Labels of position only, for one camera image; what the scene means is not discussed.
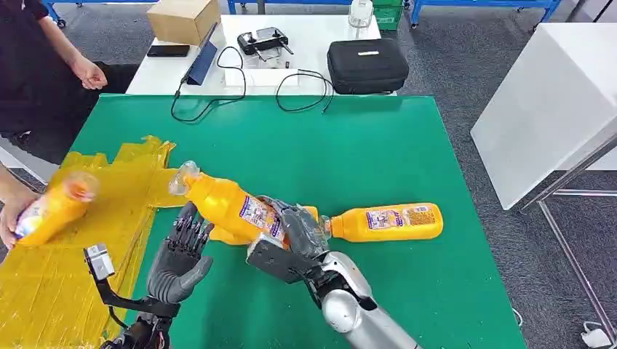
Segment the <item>black zipper case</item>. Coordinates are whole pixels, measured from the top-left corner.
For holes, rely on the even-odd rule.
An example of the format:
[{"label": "black zipper case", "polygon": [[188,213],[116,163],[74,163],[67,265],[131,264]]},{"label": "black zipper case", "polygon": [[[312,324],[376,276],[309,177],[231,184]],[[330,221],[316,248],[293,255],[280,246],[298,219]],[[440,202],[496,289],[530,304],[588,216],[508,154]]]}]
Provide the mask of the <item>black zipper case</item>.
[{"label": "black zipper case", "polygon": [[328,71],[340,95],[371,95],[400,89],[409,66],[392,39],[334,41],[327,52]]}]

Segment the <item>yellow bottle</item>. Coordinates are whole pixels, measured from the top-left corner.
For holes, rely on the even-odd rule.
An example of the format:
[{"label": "yellow bottle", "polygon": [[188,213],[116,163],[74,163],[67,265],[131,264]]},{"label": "yellow bottle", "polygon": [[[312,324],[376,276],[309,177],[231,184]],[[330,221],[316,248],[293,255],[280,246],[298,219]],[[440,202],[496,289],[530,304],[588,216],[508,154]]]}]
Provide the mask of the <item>yellow bottle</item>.
[{"label": "yellow bottle", "polygon": [[201,173],[193,161],[187,161],[179,168],[169,189],[171,194],[184,195],[197,206],[203,218],[223,229],[216,236],[250,243],[264,232],[283,246],[285,232],[274,209],[237,183]]},{"label": "yellow bottle", "polygon": [[438,236],[443,219],[435,204],[403,204],[350,209],[325,225],[331,236],[352,242],[415,240]]},{"label": "yellow bottle", "polygon": [[69,174],[20,214],[15,229],[17,243],[26,246],[46,243],[65,225],[86,213],[97,190],[98,181],[91,174]]},{"label": "yellow bottle", "polygon": [[[303,206],[311,215],[318,220],[319,216],[317,215],[317,208],[315,206]],[[248,245],[252,242],[252,240],[242,236],[236,235],[234,233],[230,233],[227,230],[221,228],[220,226],[215,226],[214,229],[210,232],[210,239],[216,241],[222,241],[228,245]]]}]

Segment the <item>bottle label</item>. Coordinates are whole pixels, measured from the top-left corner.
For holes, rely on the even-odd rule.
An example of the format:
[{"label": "bottle label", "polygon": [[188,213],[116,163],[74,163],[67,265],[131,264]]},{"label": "bottle label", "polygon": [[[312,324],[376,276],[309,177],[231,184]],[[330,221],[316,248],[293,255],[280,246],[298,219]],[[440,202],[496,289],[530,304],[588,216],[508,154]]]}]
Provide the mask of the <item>bottle label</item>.
[{"label": "bottle label", "polygon": [[368,211],[367,221],[369,229],[385,229],[403,225],[432,224],[435,223],[435,216],[428,206],[416,206],[402,211],[398,209]]},{"label": "bottle label", "polygon": [[435,223],[435,216],[428,206],[416,206],[402,210],[402,216],[407,225],[422,225]]},{"label": "bottle label", "polygon": [[21,212],[17,218],[17,228],[15,229],[15,235],[18,239],[32,234],[41,225],[45,209],[45,202],[43,198],[40,198]]},{"label": "bottle label", "polygon": [[244,197],[240,217],[255,227],[269,232],[274,238],[283,241],[284,232],[281,219],[271,207],[256,198]]},{"label": "bottle label", "polygon": [[394,209],[368,211],[367,221],[369,229],[385,229],[403,226],[403,219],[401,218],[401,214]]}]

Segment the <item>green table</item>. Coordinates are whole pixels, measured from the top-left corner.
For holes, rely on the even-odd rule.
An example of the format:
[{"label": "green table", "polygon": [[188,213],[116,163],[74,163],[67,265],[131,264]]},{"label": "green table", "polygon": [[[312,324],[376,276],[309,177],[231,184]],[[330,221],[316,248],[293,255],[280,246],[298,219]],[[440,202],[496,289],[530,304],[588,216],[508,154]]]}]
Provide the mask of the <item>green table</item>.
[{"label": "green table", "polygon": [[[179,116],[188,118],[205,101],[183,97]],[[336,97],[325,114],[293,114],[273,97],[246,97],[195,125],[173,120],[170,103],[170,96],[104,95],[73,150],[111,159],[121,143],[155,135],[178,144],[171,167],[193,159],[250,193],[314,205],[327,215],[433,202],[445,222],[436,239],[333,239],[330,246],[356,262],[377,302],[425,349],[525,347],[432,98]],[[177,213],[156,214],[135,297],[146,293],[148,268]],[[175,348],[347,348],[302,283],[286,285],[245,264],[244,247],[211,242],[204,253],[214,265],[174,321]]]}]

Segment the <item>robotic arm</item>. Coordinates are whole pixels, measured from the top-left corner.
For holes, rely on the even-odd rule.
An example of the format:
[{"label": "robotic arm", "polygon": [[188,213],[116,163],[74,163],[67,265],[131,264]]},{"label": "robotic arm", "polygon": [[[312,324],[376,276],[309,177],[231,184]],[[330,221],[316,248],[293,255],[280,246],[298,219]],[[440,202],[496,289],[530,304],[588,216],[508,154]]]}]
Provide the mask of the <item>robotic arm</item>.
[{"label": "robotic arm", "polygon": [[[290,248],[283,249],[266,236],[248,249],[247,262],[288,284],[302,281],[325,321],[355,349],[421,349],[375,299],[366,278],[347,255],[327,248],[323,224],[304,208],[261,197],[282,219]],[[128,300],[118,296],[107,281],[114,267],[104,245],[84,249],[86,262],[103,303],[122,328],[100,349],[168,349],[169,329],[180,302],[208,273],[212,258],[201,256],[212,224],[185,205],[169,236],[161,243],[148,274],[148,296]],[[113,307],[140,311],[131,326],[123,324]]]},{"label": "robotic arm", "polygon": [[[197,214],[192,203],[186,204],[156,253],[148,274],[148,296],[141,300],[128,300],[111,290],[107,278],[114,274],[114,267],[105,245],[84,249],[101,300],[109,306],[111,318],[123,328],[117,338],[105,341],[100,349],[170,347],[169,330],[180,310],[179,303],[191,295],[212,265],[211,257],[202,257],[202,250],[213,228]],[[114,307],[139,311],[137,321],[131,326],[122,323]]]},{"label": "robotic arm", "polygon": [[247,262],[288,284],[303,281],[325,321],[356,349],[421,349],[373,298],[366,278],[341,252],[327,250],[323,225],[301,206],[268,198],[282,219],[289,250],[267,238],[249,248]]}]

